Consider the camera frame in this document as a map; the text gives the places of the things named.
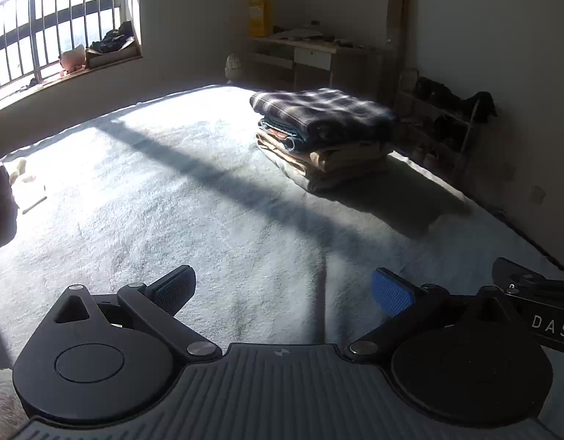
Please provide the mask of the dark plaid flannel pants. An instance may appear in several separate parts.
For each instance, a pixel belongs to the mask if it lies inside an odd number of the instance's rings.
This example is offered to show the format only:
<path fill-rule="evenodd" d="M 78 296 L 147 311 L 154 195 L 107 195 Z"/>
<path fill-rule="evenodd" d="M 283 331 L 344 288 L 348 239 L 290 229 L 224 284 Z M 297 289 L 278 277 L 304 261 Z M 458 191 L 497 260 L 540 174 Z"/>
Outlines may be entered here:
<path fill-rule="evenodd" d="M 335 88 L 259 91 L 249 103 L 276 129 L 312 143 L 378 141 L 398 124 L 389 108 Z"/>

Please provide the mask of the folded clothes stack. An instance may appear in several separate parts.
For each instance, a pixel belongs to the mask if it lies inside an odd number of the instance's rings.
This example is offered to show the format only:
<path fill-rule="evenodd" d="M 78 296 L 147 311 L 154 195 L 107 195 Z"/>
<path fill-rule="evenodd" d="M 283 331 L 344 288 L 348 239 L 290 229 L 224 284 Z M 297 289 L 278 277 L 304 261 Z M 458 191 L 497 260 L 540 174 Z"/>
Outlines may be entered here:
<path fill-rule="evenodd" d="M 324 192 L 350 180 L 380 172 L 391 146 L 356 142 L 312 150 L 300 137 L 281 131 L 264 118 L 258 122 L 256 145 L 287 178 L 309 193 Z"/>

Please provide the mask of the metal shoe rack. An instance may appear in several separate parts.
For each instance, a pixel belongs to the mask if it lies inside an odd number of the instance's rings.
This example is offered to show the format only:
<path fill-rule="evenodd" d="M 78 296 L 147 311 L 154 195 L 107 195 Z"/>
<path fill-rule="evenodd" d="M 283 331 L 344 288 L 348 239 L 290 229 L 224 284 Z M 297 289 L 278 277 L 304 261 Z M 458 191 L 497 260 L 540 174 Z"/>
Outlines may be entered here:
<path fill-rule="evenodd" d="M 415 69 L 400 73 L 393 109 L 398 151 L 452 186 L 461 184 L 480 129 L 498 117 L 490 92 L 460 98 Z"/>

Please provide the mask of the white fleece garment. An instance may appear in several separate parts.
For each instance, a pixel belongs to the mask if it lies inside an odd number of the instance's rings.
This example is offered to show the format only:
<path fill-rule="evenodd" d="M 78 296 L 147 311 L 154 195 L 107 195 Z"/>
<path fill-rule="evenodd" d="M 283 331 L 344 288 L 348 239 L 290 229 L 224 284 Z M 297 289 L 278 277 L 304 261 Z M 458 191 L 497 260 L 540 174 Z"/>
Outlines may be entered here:
<path fill-rule="evenodd" d="M 15 169 L 13 169 L 8 174 L 8 181 L 12 186 L 17 179 L 19 179 L 22 175 L 25 175 L 26 171 L 26 160 L 25 159 L 18 159 L 17 165 L 15 165 Z"/>

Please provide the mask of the white fluffy rug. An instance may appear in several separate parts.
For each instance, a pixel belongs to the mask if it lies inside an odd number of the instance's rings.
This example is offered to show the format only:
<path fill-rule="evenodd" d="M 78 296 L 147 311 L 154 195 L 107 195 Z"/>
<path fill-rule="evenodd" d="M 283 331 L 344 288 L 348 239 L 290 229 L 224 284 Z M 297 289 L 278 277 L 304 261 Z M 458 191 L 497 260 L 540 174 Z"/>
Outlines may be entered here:
<path fill-rule="evenodd" d="M 12 370 L 0 370 L 0 439 L 10 439 L 28 421 L 12 382 Z"/>

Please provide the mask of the white decorative ornament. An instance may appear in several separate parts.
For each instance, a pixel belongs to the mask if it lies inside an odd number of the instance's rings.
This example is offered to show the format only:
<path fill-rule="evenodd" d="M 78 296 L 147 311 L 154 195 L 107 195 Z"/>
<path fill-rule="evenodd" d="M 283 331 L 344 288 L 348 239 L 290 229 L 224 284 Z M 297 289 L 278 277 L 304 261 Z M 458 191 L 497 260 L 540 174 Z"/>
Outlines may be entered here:
<path fill-rule="evenodd" d="M 236 54 L 231 53 L 227 56 L 224 65 L 224 74 L 229 84 L 237 84 L 242 80 L 242 62 Z"/>

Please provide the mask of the white low shelf unit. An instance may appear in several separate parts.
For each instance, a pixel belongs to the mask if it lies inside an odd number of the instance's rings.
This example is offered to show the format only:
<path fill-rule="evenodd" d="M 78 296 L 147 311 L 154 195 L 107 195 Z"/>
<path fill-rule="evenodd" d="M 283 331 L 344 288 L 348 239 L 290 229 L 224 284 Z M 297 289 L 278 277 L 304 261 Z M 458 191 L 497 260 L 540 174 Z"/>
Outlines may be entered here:
<path fill-rule="evenodd" d="M 349 40 L 288 31 L 251 37 L 243 61 L 247 81 L 275 91 L 336 88 L 359 98 L 377 98 L 381 53 Z"/>

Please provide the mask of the dark cloth in box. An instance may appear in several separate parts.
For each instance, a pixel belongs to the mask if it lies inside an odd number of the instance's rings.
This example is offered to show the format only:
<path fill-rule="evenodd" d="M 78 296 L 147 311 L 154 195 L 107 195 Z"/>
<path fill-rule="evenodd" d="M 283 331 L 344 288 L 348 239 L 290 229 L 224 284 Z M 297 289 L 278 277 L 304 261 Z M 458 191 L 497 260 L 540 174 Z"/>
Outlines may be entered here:
<path fill-rule="evenodd" d="M 109 31 L 99 42 L 93 42 L 86 50 L 86 67 L 89 70 L 141 56 L 131 21 L 123 22 L 116 30 Z"/>

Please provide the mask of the long cardboard strip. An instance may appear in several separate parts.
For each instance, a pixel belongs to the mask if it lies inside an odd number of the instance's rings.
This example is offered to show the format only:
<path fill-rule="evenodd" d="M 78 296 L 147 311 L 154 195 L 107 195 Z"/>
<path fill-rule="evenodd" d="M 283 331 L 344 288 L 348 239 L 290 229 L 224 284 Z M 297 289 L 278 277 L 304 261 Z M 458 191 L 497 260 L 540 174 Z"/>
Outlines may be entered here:
<path fill-rule="evenodd" d="M 395 52 L 400 48 L 402 34 L 404 32 L 403 13 L 405 0 L 387 0 L 387 39 L 385 46 L 387 50 Z"/>

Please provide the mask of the yellow box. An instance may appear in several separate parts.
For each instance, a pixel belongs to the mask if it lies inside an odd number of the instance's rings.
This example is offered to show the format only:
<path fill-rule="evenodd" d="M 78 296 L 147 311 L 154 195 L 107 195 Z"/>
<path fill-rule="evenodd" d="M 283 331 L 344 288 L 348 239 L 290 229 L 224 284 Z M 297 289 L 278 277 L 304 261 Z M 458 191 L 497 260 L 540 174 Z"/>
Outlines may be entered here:
<path fill-rule="evenodd" d="M 273 4 L 271 0 L 249 0 L 247 33 L 250 37 L 267 38 L 273 34 Z"/>

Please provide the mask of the window security bars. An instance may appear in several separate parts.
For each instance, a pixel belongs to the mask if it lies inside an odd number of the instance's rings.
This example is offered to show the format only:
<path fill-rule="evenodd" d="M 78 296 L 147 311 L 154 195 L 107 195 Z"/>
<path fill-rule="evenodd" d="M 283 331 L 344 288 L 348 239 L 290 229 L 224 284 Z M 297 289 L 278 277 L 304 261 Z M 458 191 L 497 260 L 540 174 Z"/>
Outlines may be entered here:
<path fill-rule="evenodd" d="M 52 80 L 63 53 L 126 19 L 124 0 L 0 0 L 0 100 Z"/>

